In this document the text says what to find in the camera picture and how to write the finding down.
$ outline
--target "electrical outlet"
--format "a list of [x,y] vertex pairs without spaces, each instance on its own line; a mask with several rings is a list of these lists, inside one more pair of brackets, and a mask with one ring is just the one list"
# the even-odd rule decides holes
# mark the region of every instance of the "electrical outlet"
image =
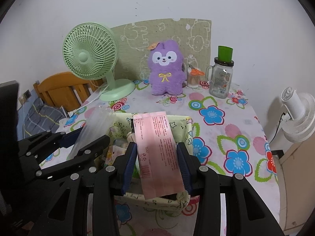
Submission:
[[26,100],[28,100],[31,97],[31,93],[29,90],[25,91],[21,96],[19,96],[19,102],[21,105],[23,105]]

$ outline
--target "white wall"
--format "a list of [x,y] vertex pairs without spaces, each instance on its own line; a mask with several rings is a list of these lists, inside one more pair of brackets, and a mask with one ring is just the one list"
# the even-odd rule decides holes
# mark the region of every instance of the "white wall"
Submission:
[[315,95],[315,27],[297,0],[16,0],[0,24],[0,82],[17,79],[25,91],[65,71],[62,42],[79,23],[158,18],[212,20],[211,61],[218,45],[234,48],[233,81],[266,135],[281,115],[275,98],[286,86]]

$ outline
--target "fan stand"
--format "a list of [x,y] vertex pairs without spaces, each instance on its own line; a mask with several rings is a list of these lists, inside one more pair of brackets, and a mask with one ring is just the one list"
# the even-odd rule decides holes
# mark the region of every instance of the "fan stand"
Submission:
[[109,102],[116,101],[125,96],[128,96],[135,89],[135,85],[131,80],[128,79],[114,79],[112,72],[106,74],[108,82],[108,91],[105,91],[100,95],[100,100]]

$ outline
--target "wooden headboard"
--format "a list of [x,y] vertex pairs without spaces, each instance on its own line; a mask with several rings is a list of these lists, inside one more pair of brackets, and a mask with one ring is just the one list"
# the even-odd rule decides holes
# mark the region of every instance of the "wooden headboard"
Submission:
[[94,92],[103,80],[83,80],[71,72],[52,75],[40,84],[33,84],[37,95],[49,106],[63,106],[68,112],[78,109],[81,104],[74,90],[83,103],[90,96],[88,87]]

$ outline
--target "purple plush toy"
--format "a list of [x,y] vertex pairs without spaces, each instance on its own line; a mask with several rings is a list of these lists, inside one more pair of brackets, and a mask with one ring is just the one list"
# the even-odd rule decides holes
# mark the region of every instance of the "purple plush toy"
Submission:
[[169,93],[177,96],[182,93],[182,83],[186,80],[182,63],[183,55],[173,40],[160,42],[151,50],[148,66],[151,69],[149,83],[153,95]]

